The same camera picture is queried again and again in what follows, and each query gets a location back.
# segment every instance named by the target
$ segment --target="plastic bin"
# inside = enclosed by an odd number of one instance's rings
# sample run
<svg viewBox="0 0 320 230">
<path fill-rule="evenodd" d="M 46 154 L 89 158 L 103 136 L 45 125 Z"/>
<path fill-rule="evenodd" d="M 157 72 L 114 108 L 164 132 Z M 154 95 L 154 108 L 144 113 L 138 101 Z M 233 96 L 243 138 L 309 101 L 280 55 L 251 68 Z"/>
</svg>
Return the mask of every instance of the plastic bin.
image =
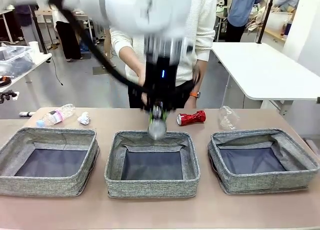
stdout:
<svg viewBox="0 0 320 230">
<path fill-rule="evenodd" d="M 0 75 L 18 77 L 30 70 L 34 51 L 29 46 L 0 47 Z"/>
<path fill-rule="evenodd" d="M 92 130 L 22 128 L 0 150 L 0 194 L 77 196 L 98 154 Z"/>
<path fill-rule="evenodd" d="M 279 129 L 215 133 L 208 150 L 221 188 L 227 194 L 306 189 L 320 168 Z"/>
<path fill-rule="evenodd" d="M 121 131 L 104 176 L 110 197 L 181 198 L 195 196 L 200 169 L 187 133 L 168 132 L 154 141 L 144 131 Z"/>
</svg>

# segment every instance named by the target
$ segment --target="dark trousers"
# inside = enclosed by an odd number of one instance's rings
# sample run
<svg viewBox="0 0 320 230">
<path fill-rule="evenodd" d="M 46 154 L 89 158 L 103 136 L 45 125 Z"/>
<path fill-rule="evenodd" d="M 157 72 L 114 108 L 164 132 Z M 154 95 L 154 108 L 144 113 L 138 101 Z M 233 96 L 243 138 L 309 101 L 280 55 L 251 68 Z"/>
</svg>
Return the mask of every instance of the dark trousers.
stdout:
<svg viewBox="0 0 320 230">
<path fill-rule="evenodd" d="M 183 83 L 180 86 L 177 86 L 177 90 L 181 89 L 186 84 L 189 84 L 190 82 L 187 81 Z M 128 95 L 129 95 L 129 104 L 130 108 L 140 108 L 142 109 L 145 105 L 143 101 L 141 100 L 141 93 L 137 93 L 134 89 L 128 88 Z M 171 99 L 171 102 L 173 103 L 173 107 L 176 109 L 181 109 L 185 107 L 185 104 L 187 100 L 189 99 L 190 91 L 182 92 L 180 96 L 173 97 Z"/>
<path fill-rule="evenodd" d="M 56 30 L 61 39 L 65 58 L 79 60 L 81 58 L 80 47 L 71 25 L 69 23 L 57 21 Z"/>
<path fill-rule="evenodd" d="M 240 42 L 242 35 L 244 34 L 246 26 L 233 26 L 228 21 L 226 26 L 225 42 Z"/>
</svg>

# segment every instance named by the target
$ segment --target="brown tabletop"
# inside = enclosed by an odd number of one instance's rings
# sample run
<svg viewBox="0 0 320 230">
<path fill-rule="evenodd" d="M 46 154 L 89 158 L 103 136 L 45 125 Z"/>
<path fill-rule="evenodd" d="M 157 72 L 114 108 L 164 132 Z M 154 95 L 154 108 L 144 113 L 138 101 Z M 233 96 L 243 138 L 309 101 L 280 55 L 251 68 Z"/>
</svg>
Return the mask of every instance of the brown tabletop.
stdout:
<svg viewBox="0 0 320 230">
<path fill-rule="evenodd" d="M 41 108 L 26 126 L 35 126 L 52 108 Z M 89 126 L 77 116 L 88 111 Z M 196 197 L 188 199 L 111 199 L 104 170 L 114 134 L 120 130 L 145 130 L 148 116 L 138 109 L 78 108 L 76 116 L 55 127 L 90 128 L 97 131 L 101 149 L 95 169 L 82 195 L 72 198 L 0 196 L 0 227 L 14 229 L 108 229 L 108 228 L 276 228 L 320 226 L 320 178 L 309 190 L 262 195 L 226 195 L 208 160 L 210 135 L 219 131 L 218 110 L 206 110 L 205 124 L 179 127 L 171 113 L 169 131 L 191 134 L 199 159 L 201 178 Z M 310 149 L 271 110 L 237 110 L 241 129 L 276 127 L 285 130 L 307 151 Z"/>
</svg>

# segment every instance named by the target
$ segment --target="person in blue shirt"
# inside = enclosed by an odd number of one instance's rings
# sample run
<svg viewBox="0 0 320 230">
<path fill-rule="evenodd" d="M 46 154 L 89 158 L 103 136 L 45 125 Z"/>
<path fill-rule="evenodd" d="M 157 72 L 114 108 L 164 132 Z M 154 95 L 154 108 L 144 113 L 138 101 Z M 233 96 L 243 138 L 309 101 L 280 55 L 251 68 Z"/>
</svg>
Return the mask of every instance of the person in blue shirt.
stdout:
<svg viewBox="0 0 320 230">
<path fill-rule="evenodd" d="M 262 0 L 232 0 L 227 18 L 226 42 L 240 42 L 254 4 Z"/>
<path fill-rule="evenodd" d="M 299 0 L 278 0 L 275 3 L 275 7 L 279 7 L 282 12 L 291 12 L 296 10 Z"/>
</svg>

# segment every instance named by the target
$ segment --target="plastic bottle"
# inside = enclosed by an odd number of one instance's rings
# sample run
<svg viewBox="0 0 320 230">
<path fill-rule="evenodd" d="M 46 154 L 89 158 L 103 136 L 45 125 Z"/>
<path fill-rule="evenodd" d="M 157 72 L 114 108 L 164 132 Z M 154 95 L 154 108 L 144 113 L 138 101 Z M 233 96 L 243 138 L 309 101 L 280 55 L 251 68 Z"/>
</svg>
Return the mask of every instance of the plastic bottle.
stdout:
<svg viewBox="0 0 320 230">
<path fill-rule="evenodd" d="M 53 126 L 59 122 L 71 117 L 76 111 L 73 104 L 66 104 L 60 108 L 55 109 L 43 116 L 43 118 L 36 122 L 38 127 Z"/>
</svg>

